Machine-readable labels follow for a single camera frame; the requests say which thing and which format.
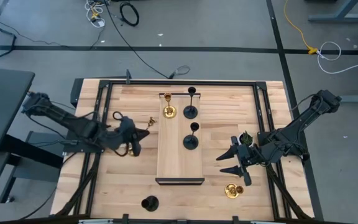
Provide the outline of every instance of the wooden table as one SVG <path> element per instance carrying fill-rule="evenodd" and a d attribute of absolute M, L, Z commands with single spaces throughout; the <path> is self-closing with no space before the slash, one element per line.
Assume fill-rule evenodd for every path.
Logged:
<path fill-rule="evenodd" d="M 98 79 L 83 82 L 76 115 L 94 110 Z M 291 121 L 287 98 L 282 82 L 266 82 L 268 97 L 276 128 Z M 138 128 L 146 128 L 150 116 L 157 122 L 162 117 L 159 93 L 186 93 L 185 85 L 114 85 L 112 88 L 107 123 L 118 126 L 112 118 L 114 111 L 132 118 Z M 91 217 L 141 219 L 187 219 L 187 220 L 273 220 L 272 206 L 265 168 L 248 168 L 252 185 L 245 187 L 242 178 L 221 173 L 225 167 L 237 165 L 237 159 L 216 161 L 231 145 L 231 136 L 247 130 L 257 143 L 259 131 L 254 95 L 248 86 L 194 86 L 201 93 L 199 116 L 201 116 L 201 144 L 203 147 L 203 175 L 200 186 L 160 186 L 155 182 L 157 174 L 158 125 L 152 126 L 150 135 L 143 139 L 139 157 L 118 157 L 111 151 L 101 156 L 98 179 L 94 193 Z M 265 111 L 260 95 L 262 112 Z M 103 92 L 102 102 L 106 99 Z M 266 130 L 269 130 L 264 113 Z M 51 213 L 59 211 L 78 186 L 83 164 L 82 153 L 74 156 L 62 168 Z M 313 216 L 310 196 L 301 161 L 297 157 L 282 158 L 283 172 L 288 191 L 299 206 Z M 244 186 L 244 193 L 230 199 L 224 194 L 229 183 Z M 85 211 L 85 190 L 81 212 Z M 280 216 L 284 217 L 280 192 L 276 188 Z M 160 206 L 148 212 L 140 206 L 149 195 L 156 196 Z"/>

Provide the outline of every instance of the concrete floor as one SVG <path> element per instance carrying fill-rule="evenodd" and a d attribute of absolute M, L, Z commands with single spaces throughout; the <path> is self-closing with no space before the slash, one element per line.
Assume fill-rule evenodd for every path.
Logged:
<path fill-rule="evenodd" d="M 287 13 L 303 29 L 313 47 L 319 47 L 325 41 L 334 41 L 343 49 L 358 50 L 358 24 L 315 24 L 307 21 L 308 14 L 332 12 L 342 2 L 316 4 L 289 0 Z M 35 40 L 90 46 L 99 30 L 85 19 L 84 3 L 78 0 L 56 1 L 53 4 L 43 0 L 9 1 L 0 21 Z M 124 25 L 119 28 L 133 46 L 277 47 L 265 1 L 149 0 L 132 3 L 140 13 L 139 26 L 133 28 Z M 304 49 L 299 33 L 283 17 L 283 5 L 284 0 L 273 0 L 283 46 L 285 49 Z M 117 6 L 114 3 L 111 7 L 113 13 L 118 13 Z M 358 13 L 358 5 L 352 12 Z M 107 12 L 102 16 L 107 26 L 100 38 L 104 42 L 99 42 L 97 46 L 125 46 Z M 9 39 L 1 36 L 0 45 L 8 43 Z M 18 37 L 17 45 L 43 44 Z M 139 52 L 139 55 L 167 74 L 180 65 L 189 65 L 191 72 L 183 78 L 284 81 L 278 54 Z M 337 95 L 358 94 L 358 68 L 328 75 L 319 69 L 315 55 L 291 54 L 286 57 L 298 101 L 320 89 L 328 89 Z M 344 55 L 336 62 L 324 62 L 323 67 L 336 71 L 357 63 L 358 55 Z M 160 78 L 132 52 L 118 51 L 17 50 L 0 59 L 0 68 L 34 72 L 31 89 L 46 92 L 52 99 L 66 104 L 69 104 L 74 78 L 124 75 L 127 68 L 136 78 Z M 301 111 L 306 106 L 307 103 L 302 105 Z M 61 126 L 49 120 L 39 120 L 65 132 Z M 29 131 L 48 132 L 18 114 L 9 134 L 25 139 Z M 337 113 L 319 118 L 306 130 L 306 139 L 324 219 L 358 223 L 358 104 L 342 105 Z M 14 202 L 16 206 L 1 205 L 0 220 L 12 220 L 28 214 L 49 196 L 55 185 L 22 181 L 12 191 L 17 199 Z M 21 190 L 21 185 L 37 188 L 37 194 Z M 47 216 L 50 203 L 45 207 L 35 216 Z"/>

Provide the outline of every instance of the wooden board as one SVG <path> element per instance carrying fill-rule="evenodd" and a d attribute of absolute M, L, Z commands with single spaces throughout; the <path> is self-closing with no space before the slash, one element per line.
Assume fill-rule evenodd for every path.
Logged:
<path fill-rule="evenodd" d="M 188 150 L 183 145 L 183 139 L 191 134 L 190 124 L 193 122 L 201 124 L 201 112 L 194 119 L 185 118 L 183 115 L 183 110 L 189 104 L 190 96 L 172 95 L 170 105 L 176 108 L 177 115 L 168 119 L 162 114 L 167 102 L 163 96 L 160 96 L 157 156 L 157 178 L 160 184 L 199 184 L 203 182 L 200 180 L 203 177 L 201 128 L 194 133 L 199 141 L 196 149 Z M 193 106 L 200 109 L 200 96 L 193 97 Z"/>
<path fill-rule="evenodd" d="M 99 80 L 84 80 L 76 115 L 93 111 Z M 118 126 L 112 119 L 114 111 L 121 111 L 146 128 L 150 116 L 159 122 L 159 93 L 186 93 L 189 86 L 183 85 L 114 85 L 108 114 L 108 124 Z M 101 162 L 94 193 L 92 217 L 121 218 L 128 213 L 130 218 L 231 220 L 237 215 L 240 220 L 273 220 L 266 171 L 261 166 L 249 167 L 252 185 L 244 186 L 242 178 L 220 173 L 220 169 L 237 165 L 236 158 L 215 161 L 229 148 L 232 135 L 247 130 L 256 140 L 259 130 L 252 89 L 244 86 L 195 86 L 201 93 L 201 145 L 203 147 L 203 176 L 201 186 L 160 186 L 157 175 L 158 125 L 150 128 L 150 135 L 143 139 L 139 157 L 118 157 L 106 151 Z M 287 98 L 282 82 L 267 82 L 268 95 L 276 128 L 291 121 Z M 262 93 L 259 93 L 266 130 L 267 117 Z M 103 93 L 102 102 L 106 99 Z M 83 164 L 83 154 L 77 154 L 62 168 L 51 213 L 59 211 L 78 186 Z M 282 159 L 288 191 L 310 216 L 313 216 L 310 196 L 301 161 L 297 157 Z M 244 187 L 244 193 L 230 199 L 224 194 L 224 186 L 234 183 Z M 280 214 L 283 205 L 279 191 L 277 199 Z M 81 210 L 85 210 L 86 195 Z M 160 200 L 155 212 L 148 212 L 140 203 L 149 195 Z"/>

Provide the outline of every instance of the white cable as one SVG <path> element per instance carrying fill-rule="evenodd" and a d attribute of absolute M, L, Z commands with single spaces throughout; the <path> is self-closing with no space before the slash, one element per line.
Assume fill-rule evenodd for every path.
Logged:
<path fill-rule="evenodd" d="M 86 2 L 85 2 L 84 8 L 86 9 L 86 18 L 87 18 L 88 21 L 92 24 L 92 26 L 94 26 L 94 27 L 96 27 L 96 28 L 102 28 L 102 27 L 104 27 L 104 25 L 106 24 L 105 21 L 104 21 L 104 19 L 99 18 L 98 21 L 97 21 L 97 23 L 99 24 L 99 26 L 97 26 L 94 22 L 91 22 L 91 19 L 90 19 L 90 17 L 89 17 L 89 13 L 90 13 L 90 12 L 93 13 L 93 12 L 92 12 L 92 9 L 93 9 L 93 10 L 96 11 L 97 13 L 101 14 L 101 13 L 103 12 L 103 9 L 101 8 L 101 6 L 104 6 L 104 4 L 97 4 L 97 3 L 93 2 L 93 1 L 92 1 L 91 3 L 92 3 L 92 4 L 95 4 L 95 5 L 92 6 L 88 0 L 86 0 Z"/>
<path fill-rule="evenodd" d="M 336 58 L 326 58 L 326 57 L 323 55 L 323 47 L 324 47 L 324 45 L 326 45 L 326 44 L 334 44 L 334 45 L 336 45 L 336 47 L 338 47 L 338 49 L 339 49 L 339 55 L 338 55 L 338 57 L 336 57 Z M 358 65 L 354 65 L 354 66 L 351 66 L 351 67 L 349 67 L 349 68 L 346 68 L 346 69 L 344 69 L 344 70 L 337 71 L 337 72 L 327 72 L 326 70 L 324 70 L 324 69 L 322 68 L 322 66 L 321 66 L 321 64 L 320 64 L 320 58 L 323 58 L 323 59 L 329 60 L 329 61 L 335 61 L 335 60 L 337 60 L 337 59 L 340 58 L 341 52 L 342 52 L 342 49 L 341 49 L 341 47 L 340 47 L 337 43 L 331 42 L 331 41 L 328 41 L 328 42 L 323 43 L 322 46 L 320 47 L 320 51 L 317 51 L 317 54 L 318 54 L 318 55 L 317 55 L 317 63 L 318 63 L 318 66 L 320 67 L 320 69 L 322 69 L 322 71 L 325 72 L 325 73 L 327 73 L 327 74 L 338 74 L 338 73 L 342 73 L 342 72 L 348 71 L 348 70 L 350 70 L 350 69 L 352 69 L 352 68 L 358 67 Z"/>

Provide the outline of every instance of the yellow cable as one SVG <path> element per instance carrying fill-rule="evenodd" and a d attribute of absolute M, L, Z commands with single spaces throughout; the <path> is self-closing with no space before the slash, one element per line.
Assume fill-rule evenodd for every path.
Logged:
<path fill-rule="evenodd" d="M 287 19 L 287 21 L 291 24 L 292 27 L 294 27 L 295 29 L 297 29 L 299 31 L 299 33 L 301 33 L 301 36 L 302 36 L 302 40 L 303 40 L 303 43 L 305 43 L 305 45 L 307 46 L 307 48 L 309 49 L 309 54 L 315 54 L 318 49 L 317 48 L 314 48 L 314 47 L 310 47 L 308 45 L 308 43 L 306 43 L 306 40 L 305 40 L 305 37 L 303 36 L 303 32 L 301 29 L 297 28 L 296 25 L 294 25 L 291 20 L 288 18 L 287 16 L 287 3 L 288 3 L 288 0 L 285 1 L 285 4 L 284 4 L 284 16 L 285 18 Z"/>

